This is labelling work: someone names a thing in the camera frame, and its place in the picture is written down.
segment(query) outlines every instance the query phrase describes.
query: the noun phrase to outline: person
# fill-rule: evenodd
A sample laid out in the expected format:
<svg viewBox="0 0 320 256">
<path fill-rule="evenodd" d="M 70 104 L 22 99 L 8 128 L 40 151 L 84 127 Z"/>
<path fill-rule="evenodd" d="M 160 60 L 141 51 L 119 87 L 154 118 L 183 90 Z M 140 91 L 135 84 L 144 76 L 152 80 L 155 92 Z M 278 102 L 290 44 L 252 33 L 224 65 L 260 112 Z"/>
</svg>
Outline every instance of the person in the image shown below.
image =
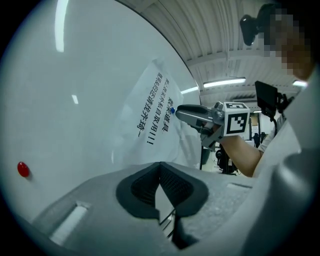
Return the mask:
<svg viewBox="0 0 320 256">
<path fill-rule="evenodd" d="M 261 142 L 260 143 L 262 143 L 265 138 L 266 138 L 266 133 L 263 131 L 263 132 L 261 132 Z"/>
<path fill-rule="evenodd" d="M 258 133 L 256 132 L 254 133 L 253 140 L 254 140 L 254 146 L 258 148 L 260 145 L 260 137 Z"/>
<path fill-rule="evenodd" d="M 295 24 L 293 17 L 283 14 L 271 20 L 268 32 L 274 41 L 273 49 L 276 56 L 281 57 L 281 62 L 286 65 L 287 70 L 292 71 L 298 80 L 311 79 L 316 66 L 311 47 L 309 41 L 305 39 L 305 34 Z M 256 176 L 267 165 L 276 165 L 284 157 L 301 150 L 285 116 L 282 114 L 276 122 L 278 131 L 276 136 L 273 128 L 258 148 L 249 145 L 238 135 L 225 136 L 220 140 L 227 155 L 245 176 Z M 268 157 L 262 161 L 264 154 Z"/>
</svg>

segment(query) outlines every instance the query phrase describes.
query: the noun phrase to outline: ceiling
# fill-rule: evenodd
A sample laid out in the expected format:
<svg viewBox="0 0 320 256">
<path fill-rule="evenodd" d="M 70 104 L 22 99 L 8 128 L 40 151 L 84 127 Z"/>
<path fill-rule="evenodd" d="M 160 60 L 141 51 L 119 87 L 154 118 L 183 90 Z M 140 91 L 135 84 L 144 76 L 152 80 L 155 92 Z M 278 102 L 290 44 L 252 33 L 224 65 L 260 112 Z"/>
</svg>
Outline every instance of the ceiling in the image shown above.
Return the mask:
<svg viewBox="0 0 320 256">
<path fill-rule="evenodd" d="M 239 21 L 244 14 L 256 17 L 262 0 L 121 0 L 149 20 L 180 54 L 200 88 L 201 103 L 254 99 L 255 81 L 278 88 L 288 97 L 301 87 L 293 86 L 281 60 L 267 56 L 263 43 L 244 44 Z M 244 84 L 204 88 L 204 83 L 245 77 Z M 247 103 L 251 111 L 256 102 Z"/>
</svg>

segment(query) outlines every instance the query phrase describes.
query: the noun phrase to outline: white curved panel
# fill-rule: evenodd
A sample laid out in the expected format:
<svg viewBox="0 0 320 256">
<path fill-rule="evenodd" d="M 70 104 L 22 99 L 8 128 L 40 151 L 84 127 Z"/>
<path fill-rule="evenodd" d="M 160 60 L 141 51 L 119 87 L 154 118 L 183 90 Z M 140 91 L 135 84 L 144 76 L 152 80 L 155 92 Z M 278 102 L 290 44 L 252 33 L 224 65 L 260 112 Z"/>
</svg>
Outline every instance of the white curved panel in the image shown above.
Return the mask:
<svg viewBox="0 0 320 256">
<path fill-rule="evenodd" d="M 11 209 L 27 221 L 82 182 L 126 167 L 125 159 L 122 165 L 113 161 L 111 131 L 152 60 L 165 60 L 181 91 L 197 86 L 167 40 L 124 5 L 69 1 L 58 50 L 56 10 L 55 1 L 34 10 L 0 71 L 1 188 Z M 191 93 L 183 103 L 199 100 L 199 93 Z M 198 166 L 200 154 L 198 134 L 184 127 L 174 161 Z M 19 176 L 19 161 L 28 165 L 30 177 Z"/>
</svg>

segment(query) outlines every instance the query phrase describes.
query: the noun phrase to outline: red button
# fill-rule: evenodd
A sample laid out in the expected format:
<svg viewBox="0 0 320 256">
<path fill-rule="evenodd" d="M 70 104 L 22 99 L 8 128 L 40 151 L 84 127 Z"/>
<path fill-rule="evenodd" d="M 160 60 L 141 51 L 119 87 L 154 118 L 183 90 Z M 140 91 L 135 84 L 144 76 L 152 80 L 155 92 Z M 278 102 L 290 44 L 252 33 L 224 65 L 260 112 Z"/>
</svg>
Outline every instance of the red button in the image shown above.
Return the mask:
<svg viewBox="0 0 320 256">
<path fill-rule="evenodd" d="M 24 162 L 18 163 L 18 172 L 22 177 L 28 177 L 30 174 L 29 167 Z"/>
</svg>

